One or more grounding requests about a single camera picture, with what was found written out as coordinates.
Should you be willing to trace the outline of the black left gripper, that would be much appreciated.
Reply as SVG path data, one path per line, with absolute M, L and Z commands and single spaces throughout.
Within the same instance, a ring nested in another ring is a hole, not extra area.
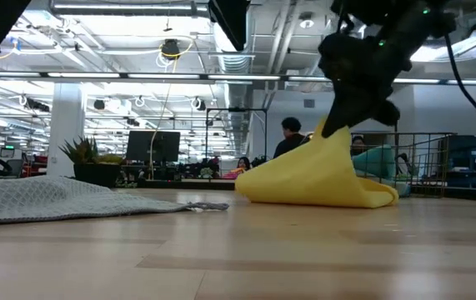
M 251 0 L 208 0 L 208 8 L 236 51 L 243 51 L 248 40 L 248 17 Z

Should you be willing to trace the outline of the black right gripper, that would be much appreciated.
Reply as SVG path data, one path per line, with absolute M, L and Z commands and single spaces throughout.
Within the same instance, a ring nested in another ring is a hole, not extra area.
M 335 98 L 322 129 L 329 138 L 340 128 L 373 119 L 393 126 L 400 111 L 388 100 L 393 80 L 409 69 L 409 47 L 399 41 L 345 41 L 345 74 L 334 82 Z

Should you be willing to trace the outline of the bright blue microfiber towel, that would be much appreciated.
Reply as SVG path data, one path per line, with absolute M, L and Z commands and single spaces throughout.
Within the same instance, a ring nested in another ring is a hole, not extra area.
M 392 179 L 396 174 L 394 150 L 390 145 L 370 148 L 352 156 L 352 161 L 356 170 L 380 178 Z

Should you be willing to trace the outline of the yellow microfiber towel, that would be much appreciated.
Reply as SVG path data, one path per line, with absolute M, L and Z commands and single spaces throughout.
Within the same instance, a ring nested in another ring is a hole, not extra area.
M 309 142 L 239 175 L 235 190 L 252 203 L 341 208 L 382 208 L 398 203 L 398 192 L 358 177 L 349 153 L 347 127 L 322 137 L 323 117 Z

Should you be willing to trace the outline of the person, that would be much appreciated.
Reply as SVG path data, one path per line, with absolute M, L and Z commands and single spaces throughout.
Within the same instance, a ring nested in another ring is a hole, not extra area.
M 239 175 L 249 171 L 252 168 L 251 162 L 247 157 L 241 157 L 237 166 L 222 175 L 222 179 L 235 180 Z
M 295 117 L 286 117 L 281 122 L 284 139 L 277 145 L 273 158 L 294 150 L 295 148 L 307 143 L 310 136 L 300 133 L 301 122 Z
M 350 155 L 352 157 L 358 156 L 368 150 L 363 136 L 354 136 L 350 147 Z

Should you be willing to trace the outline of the black ceiling device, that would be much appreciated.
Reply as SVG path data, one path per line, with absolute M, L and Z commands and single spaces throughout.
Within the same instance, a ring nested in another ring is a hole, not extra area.
M 180 49 L 177 39 L 166 39 L 161 48 L 160 53 L 167 60 L 176 60 L 180 57 Z

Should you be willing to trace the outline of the dark equipment rack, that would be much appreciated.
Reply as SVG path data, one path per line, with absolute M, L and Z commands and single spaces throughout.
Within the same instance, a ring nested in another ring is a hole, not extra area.
M 451 135 L 439 142 L 447 186 L 476 189 L 476 135 Z

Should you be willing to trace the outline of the black computer monitor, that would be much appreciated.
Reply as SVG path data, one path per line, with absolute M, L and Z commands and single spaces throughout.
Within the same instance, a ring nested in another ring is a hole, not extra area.
M 180 132 L 131 131 L 126 159 L 175 163 L 178 161 L 180 137 Z

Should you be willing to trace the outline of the potted green plant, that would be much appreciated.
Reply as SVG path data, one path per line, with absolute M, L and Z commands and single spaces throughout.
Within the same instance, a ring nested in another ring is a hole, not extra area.
M 59 149 L 72 161 L 78 181 L 106 188 L 114 188 L 121 172 L 123 157 L 117 154 L 99 154 L 93 137 L 67 140 Z

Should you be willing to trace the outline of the grey waffle-weave towel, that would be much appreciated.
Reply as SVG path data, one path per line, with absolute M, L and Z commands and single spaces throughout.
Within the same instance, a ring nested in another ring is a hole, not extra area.
M 67 177 L 0 179 L 0 224 L 105 218 L 187 210 L 225 211 L 226 203 L 175 203 L 116 192 Z

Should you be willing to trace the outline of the grey office chair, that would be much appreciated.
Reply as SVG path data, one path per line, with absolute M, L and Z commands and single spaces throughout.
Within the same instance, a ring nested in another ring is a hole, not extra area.
M 0 177 L 20 178 L 23 171 L 24 161 L 22 159 L 10 159 L 3 161 L 0 159 Z

